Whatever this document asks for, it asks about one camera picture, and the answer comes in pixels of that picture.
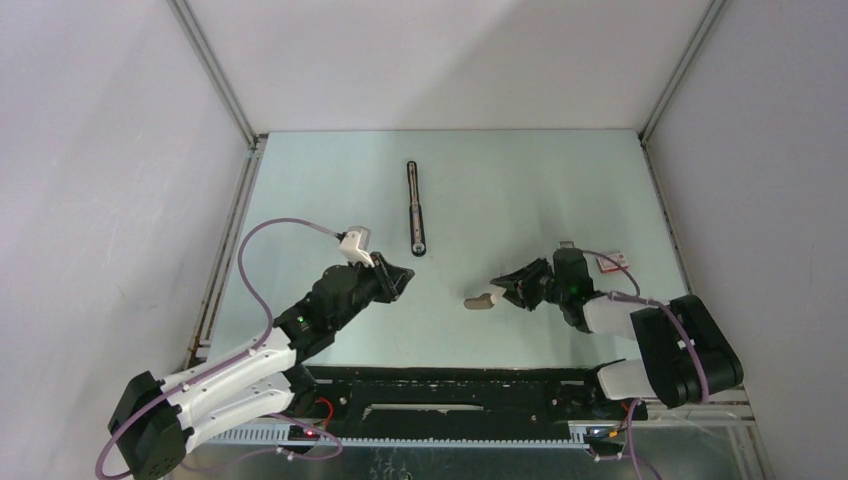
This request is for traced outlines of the beige stapler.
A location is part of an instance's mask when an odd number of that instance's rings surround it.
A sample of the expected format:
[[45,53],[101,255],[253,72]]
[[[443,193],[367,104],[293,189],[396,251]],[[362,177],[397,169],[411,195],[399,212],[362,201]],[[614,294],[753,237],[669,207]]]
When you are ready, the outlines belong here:
[[499,303],[505,292],[504,288],[492,286],[476,297],[466,298],[463,301],[463,306],[472,311],[489,310]]

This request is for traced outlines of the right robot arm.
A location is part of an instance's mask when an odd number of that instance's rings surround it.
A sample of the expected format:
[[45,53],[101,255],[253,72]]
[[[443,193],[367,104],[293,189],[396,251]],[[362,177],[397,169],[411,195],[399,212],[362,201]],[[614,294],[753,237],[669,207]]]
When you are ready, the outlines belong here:
[[595,382],[581,392],[588,414],[606,418],[626,399],[656,399],[668,408],[703,404],[743,383],[742,362],[700,297],[661,301],[639,287],[631,294],[603,292],[589,273],[591,255],[560,247],[551,259],[491,279],[489,296],[526,311],[551,304],[579,332],[637,344],[638,358],[595,368]]

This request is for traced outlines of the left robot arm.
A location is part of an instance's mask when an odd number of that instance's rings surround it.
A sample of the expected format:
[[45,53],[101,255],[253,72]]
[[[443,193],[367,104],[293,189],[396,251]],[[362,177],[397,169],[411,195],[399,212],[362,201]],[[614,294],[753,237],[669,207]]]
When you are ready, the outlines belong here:
[[164,379],[144,371],[129,380],[107,424],[127,476],[159,479],[230,428],[284,411],[311,412],[316,390],[305,361],[370,304],[398,300],[415,276],[378,252],[370,259],[327,268],[301,300],[224,357]]

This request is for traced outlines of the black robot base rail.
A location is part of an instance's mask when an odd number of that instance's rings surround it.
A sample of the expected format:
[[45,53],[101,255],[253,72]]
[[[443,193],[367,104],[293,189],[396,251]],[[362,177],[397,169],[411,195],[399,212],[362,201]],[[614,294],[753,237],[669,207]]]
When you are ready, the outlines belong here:
[[581,443],[580,422],[645,420],[644,406],[608,400],[591,371],[575,368],[461,369],[299,367],[257,384],[215,409],[214,437],[259,419],[285,421],[286,444],[316,441],[324,429],[344,444],[420,442]]

